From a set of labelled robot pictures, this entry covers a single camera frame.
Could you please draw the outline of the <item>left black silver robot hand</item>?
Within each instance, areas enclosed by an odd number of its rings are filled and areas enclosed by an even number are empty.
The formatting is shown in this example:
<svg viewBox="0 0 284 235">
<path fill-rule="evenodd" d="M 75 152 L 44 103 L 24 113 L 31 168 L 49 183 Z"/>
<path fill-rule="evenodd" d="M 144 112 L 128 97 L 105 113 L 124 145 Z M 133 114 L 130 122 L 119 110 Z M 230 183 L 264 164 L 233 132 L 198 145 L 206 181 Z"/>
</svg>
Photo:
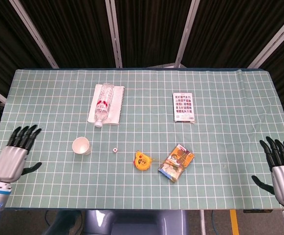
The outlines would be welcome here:
<svg viewBox="0 0 284 235">
<path fill-rule="evenodd" d="M 21 176 L 38 170 L 42 163 L 25 168 L 25 162 L 41 128 L 37 125 L 18 127 L 11 134 L 6 147 L 0 153 L 0 181 L 13 183 Z"/>
</svg>

